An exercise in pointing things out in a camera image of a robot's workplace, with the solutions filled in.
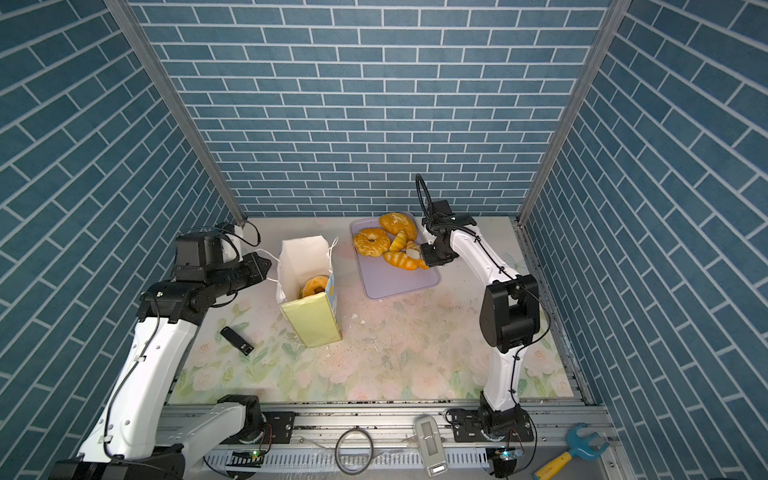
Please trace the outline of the small yellow horn bread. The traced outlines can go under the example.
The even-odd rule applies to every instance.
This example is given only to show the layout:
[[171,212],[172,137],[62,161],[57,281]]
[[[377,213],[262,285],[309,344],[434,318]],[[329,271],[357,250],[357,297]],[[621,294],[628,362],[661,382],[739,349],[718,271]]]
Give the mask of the small yellow horn bread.
[[395,238],[392,240],[389,251],[390,252],[401,252],[404,250],[408,244],[409,238],[405,231],[401,230],[399,231]]

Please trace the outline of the metal kitchen tongs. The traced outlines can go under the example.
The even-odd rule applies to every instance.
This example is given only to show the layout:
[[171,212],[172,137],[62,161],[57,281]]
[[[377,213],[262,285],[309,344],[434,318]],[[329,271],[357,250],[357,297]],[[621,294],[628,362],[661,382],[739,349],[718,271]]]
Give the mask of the metal kitchen tongs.
[[415,185],[417,198],[422,210],[422,223],[424,225],[430,224],[433,216],[433,201],[431,199],[428,187],[421,174],[415,175]]

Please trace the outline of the striped long bread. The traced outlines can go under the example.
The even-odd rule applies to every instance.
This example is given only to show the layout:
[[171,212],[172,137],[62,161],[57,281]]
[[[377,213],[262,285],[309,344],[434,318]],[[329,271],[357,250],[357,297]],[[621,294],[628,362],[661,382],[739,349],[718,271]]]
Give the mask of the striped long bread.
[[390,252],[387,251],[382,255],[382,258],[391,266],[406,270],[414,271],[420,269],[418,264],[409,258],[405,252]]

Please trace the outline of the twisted ring doughnut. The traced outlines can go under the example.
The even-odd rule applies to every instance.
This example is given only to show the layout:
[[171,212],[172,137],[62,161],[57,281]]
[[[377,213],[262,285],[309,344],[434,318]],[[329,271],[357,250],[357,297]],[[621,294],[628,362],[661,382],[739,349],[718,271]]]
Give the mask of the twisted ring doughnut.
[[301,298],[326,292],[330,278],[326,275],[318,275],[310,278],[301,289]]

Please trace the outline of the white paper gift bag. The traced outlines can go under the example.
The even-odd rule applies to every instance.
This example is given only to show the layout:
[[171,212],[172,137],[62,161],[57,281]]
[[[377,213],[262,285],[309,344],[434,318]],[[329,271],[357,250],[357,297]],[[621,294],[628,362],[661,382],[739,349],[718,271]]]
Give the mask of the white paper gift bag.
[[301,342],[315,348],[342,340],[332,264],[338,240],[284,240],[276,261],[276,302]]

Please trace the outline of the braided croissant bread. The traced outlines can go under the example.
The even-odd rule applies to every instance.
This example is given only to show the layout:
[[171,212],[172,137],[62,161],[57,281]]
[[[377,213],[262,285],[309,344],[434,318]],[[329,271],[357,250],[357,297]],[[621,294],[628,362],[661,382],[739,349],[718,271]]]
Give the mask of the braided croissant bread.
[[405,247],[405,253],[406,255],[414,260],[420,269],[427,270],[428,266],[426,265],[422,251],[421,246],[417,244],[415,241],[408,241],[406,247]]

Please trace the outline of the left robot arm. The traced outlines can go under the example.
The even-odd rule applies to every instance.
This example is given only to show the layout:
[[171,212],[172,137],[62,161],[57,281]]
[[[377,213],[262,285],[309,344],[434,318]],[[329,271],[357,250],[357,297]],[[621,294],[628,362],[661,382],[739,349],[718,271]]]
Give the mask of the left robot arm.
[[266,280],[270,260],[246,249],[240,227],[180,234],[170,279],[141,296],[134,339],[105,408],[77,454],[58,461],[53,479],[185,479],[222,441],[267,433],[257,397],[228,394],[207,413],[158,437],[161,414],[209,310]]

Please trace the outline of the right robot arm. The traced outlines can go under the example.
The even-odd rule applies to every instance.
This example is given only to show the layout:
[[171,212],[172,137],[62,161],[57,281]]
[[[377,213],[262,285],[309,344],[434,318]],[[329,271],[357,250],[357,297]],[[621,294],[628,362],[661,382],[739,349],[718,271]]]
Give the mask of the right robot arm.
[[479,327],[491,348],[489,373],[478,416],[489,438],[534,438],[533,422],[520,405],[518,385],[527,348],[540,331],[538,283],[522,275],[488,246],[468,214],[454,213],[448,202],[421,200],[422,225],[432,238],[420,246],[429,267],[463,260],[485,287]]

